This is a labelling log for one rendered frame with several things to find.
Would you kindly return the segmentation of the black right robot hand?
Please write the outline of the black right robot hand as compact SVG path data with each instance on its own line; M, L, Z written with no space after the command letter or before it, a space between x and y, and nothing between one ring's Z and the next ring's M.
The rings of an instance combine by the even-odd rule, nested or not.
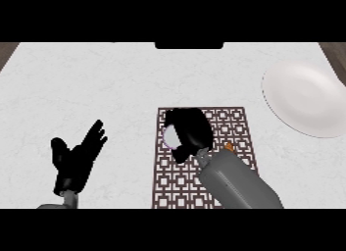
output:
M200 149L213 149L213 130L206 115L198 108L173 108L166 112L164 127L173 126L179 146L173 159L182 164Z

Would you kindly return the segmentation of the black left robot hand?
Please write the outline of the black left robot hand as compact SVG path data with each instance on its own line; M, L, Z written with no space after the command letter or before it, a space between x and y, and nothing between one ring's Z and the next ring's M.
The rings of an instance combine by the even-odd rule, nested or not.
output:
M104 122L96 120L85 139L73 149L59 137L51 139L52 164L58 171L54 194L64 195L67 190L79 194L86 186L95 160L99 156L107 136L104 135Z

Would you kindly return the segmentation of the pale can with purple rim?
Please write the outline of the pale can with purple rim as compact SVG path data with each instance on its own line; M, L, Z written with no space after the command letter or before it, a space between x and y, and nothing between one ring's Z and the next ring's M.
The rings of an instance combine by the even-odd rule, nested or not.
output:
M163 133L163 140L164 140L164 144L166 146L175 150L178 148L178 146L181 145L181 141L176 135L176 131L173 128L173 125L169 125L164 128L164 133Z

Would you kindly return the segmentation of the brown patterned placemat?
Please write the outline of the brown patterned placemat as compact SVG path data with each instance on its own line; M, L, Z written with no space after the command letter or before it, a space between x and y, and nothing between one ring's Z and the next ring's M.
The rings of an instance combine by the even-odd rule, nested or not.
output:
M157 114L156 164L153 182L154 209L221 209L221 203L206 191L198 180L198 163L192 156L182 164L164 143L164 122L169 108ZM213 149L209 156L232 143L237 156L258 172L244 107L201 107L213 130Z

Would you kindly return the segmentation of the white plate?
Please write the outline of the white plate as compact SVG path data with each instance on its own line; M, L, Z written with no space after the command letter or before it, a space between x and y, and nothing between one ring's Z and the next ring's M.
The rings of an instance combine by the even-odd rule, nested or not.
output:
M281 61L260 82L266 105L280 121L315 138L346 134L346 87L321 67L305 61Z

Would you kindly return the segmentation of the black appliance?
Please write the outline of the black appliance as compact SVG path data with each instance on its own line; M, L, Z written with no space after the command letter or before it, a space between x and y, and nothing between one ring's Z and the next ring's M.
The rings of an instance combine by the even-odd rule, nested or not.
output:
M224 42L157 42L156 48L160 50L221 50Z

